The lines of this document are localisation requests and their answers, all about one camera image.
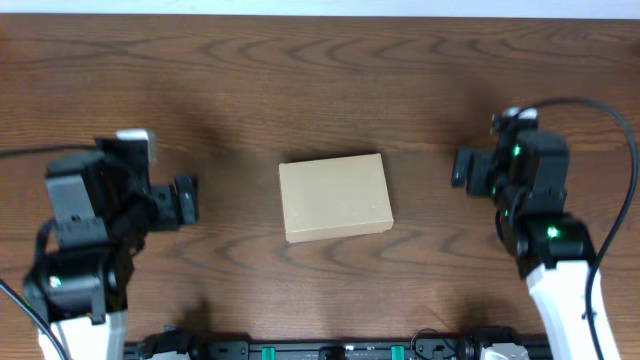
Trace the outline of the cardboard box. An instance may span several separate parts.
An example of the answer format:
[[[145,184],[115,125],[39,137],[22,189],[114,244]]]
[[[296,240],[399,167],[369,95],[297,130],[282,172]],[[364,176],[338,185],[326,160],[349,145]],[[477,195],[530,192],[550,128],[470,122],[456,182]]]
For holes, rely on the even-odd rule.
[[[368,235],[393,227],[379,153],[279,165],[285,238],[291,244]]]

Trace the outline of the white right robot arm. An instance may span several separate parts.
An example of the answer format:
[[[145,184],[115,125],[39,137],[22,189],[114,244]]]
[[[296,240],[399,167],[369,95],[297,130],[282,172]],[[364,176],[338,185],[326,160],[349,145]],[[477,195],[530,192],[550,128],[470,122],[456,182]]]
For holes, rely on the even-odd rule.
[[[556,359],[617,359],[601,288],[595,317],[586,315],[586,282],[596,251],[586,225],[565,212],[570,155],[566,140],[538,128],[536,118],[499,116],[493,151],[460,148],[452,184],[488,196],[497,231],[542,318]]]

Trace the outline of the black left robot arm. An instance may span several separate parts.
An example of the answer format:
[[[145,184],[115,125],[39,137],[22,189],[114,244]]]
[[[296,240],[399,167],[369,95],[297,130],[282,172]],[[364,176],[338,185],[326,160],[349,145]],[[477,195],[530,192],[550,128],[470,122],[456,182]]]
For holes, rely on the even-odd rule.
[[[128,330],[127,286],[151,232],[199,220],[194,176],[150,181],[144,139],[99,138],[50,163],[45,184],[54,217],[36,237],[23,282],[48,359],[121,359]]]

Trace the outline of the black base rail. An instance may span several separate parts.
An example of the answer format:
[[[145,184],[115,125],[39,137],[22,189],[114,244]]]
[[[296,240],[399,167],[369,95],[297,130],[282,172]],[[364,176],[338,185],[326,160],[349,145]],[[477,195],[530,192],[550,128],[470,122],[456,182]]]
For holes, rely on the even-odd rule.
[[[463,335],[423,328],[410,339],[255,342],[203,338],[167,327],[141,342],[127,344],[125,360],[422,360],[532,359],[551,360],[544,335],[520,335],[509,327],[489,326]]]

